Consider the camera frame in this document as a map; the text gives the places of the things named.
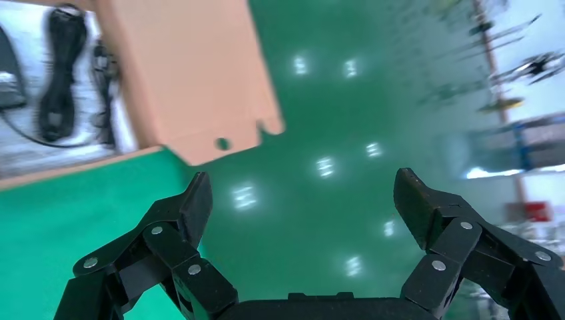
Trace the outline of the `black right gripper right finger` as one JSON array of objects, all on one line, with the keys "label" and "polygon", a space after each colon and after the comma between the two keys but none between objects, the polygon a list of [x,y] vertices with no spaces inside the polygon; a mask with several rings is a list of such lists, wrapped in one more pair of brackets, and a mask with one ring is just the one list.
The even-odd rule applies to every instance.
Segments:
[{"label": "black right gripper right finger", "polygon": [[511,319],[564,318],[564,263],[554,252],[487,222],[461,196],[396,172],[396,210],[424,251],[400,296],[442,318],[460,284],[481,287]]}]

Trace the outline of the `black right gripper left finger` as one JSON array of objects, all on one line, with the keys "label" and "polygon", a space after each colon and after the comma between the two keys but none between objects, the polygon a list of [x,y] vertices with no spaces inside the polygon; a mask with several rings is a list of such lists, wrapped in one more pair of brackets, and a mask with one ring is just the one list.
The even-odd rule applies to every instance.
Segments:
[{"label": "black right gripper left finger", "polygon": [[203,172],[182,193],[155,201],[133,229],[76,262],[55,318],[122,319],[160,286],[184,318],[219,319],[239,299],[198,250],[212,207]]}]

